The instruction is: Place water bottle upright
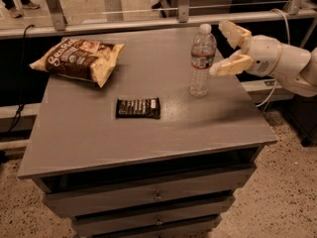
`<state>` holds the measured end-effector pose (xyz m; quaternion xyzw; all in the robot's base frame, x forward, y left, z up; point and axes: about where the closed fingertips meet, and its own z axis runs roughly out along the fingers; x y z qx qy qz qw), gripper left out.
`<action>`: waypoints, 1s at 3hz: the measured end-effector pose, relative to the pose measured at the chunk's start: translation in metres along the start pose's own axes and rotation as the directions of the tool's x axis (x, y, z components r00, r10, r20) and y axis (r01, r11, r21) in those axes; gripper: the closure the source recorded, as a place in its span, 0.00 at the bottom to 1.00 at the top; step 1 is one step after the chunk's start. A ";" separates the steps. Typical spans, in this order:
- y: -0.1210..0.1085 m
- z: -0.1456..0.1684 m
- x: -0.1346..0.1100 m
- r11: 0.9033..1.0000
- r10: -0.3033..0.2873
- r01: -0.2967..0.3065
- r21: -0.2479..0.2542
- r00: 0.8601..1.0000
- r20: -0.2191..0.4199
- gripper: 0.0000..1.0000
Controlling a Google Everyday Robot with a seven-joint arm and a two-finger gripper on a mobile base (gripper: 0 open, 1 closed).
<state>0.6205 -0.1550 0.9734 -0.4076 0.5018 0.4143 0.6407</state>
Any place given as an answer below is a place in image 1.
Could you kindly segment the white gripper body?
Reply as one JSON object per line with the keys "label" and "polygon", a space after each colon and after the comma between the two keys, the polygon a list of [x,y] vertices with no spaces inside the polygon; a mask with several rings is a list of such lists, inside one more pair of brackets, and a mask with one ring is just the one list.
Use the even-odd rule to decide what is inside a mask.
{"label": "white gripper body", "polygon": [[259,77],[272,76],[281,57],[282,43],[275,38],[257,35],[251,38],[248,49],[241,48],[241,53],[254,61],[246,73]]}

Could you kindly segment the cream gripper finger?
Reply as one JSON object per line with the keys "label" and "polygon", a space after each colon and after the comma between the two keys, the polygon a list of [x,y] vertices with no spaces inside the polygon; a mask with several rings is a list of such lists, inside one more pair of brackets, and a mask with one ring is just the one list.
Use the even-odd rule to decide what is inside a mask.
{"label": "cream gripper finger", "polygon": [[242,49],[248,49],[250,47],[250,40],[252,38],[251,31],[229,20],[221,20],[218,28],[231,48],[235,49],[236,47],[240,47]]}
{"label": "cream gripper finger", "polygon": [[241,53],[233,53],[227,59],[222,59],[215,62],[209,72],[211,75],[230,75],[240,74],[245,70],[248,70],[253,65],[253,59],[248,55]]}

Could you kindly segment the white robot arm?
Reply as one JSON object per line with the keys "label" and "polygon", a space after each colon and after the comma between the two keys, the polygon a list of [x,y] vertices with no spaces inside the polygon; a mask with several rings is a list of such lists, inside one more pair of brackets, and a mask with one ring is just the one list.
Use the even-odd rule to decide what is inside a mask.
{"label": "white robot arm", "polygon": [[218,29],[231,48],[239,48],[228,58],[215,62],[211,75],[240,74],[274,78],[284,89],[304,97],[317,94],[316,50],[312,52],[284,44],[252,32],[228,20]]}

